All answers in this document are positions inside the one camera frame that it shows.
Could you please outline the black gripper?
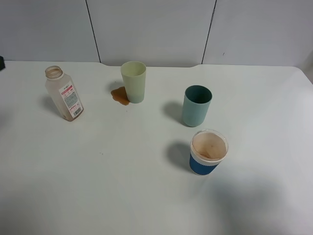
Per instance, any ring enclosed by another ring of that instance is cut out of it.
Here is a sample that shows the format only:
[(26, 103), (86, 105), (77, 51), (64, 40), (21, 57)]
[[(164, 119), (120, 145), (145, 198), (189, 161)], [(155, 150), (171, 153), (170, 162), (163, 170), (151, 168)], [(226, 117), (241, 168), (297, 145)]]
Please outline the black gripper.
[(4, 58), (0, 56), (0, 71), (3, 69), (5, 69), (5, 62), (4, 62)]

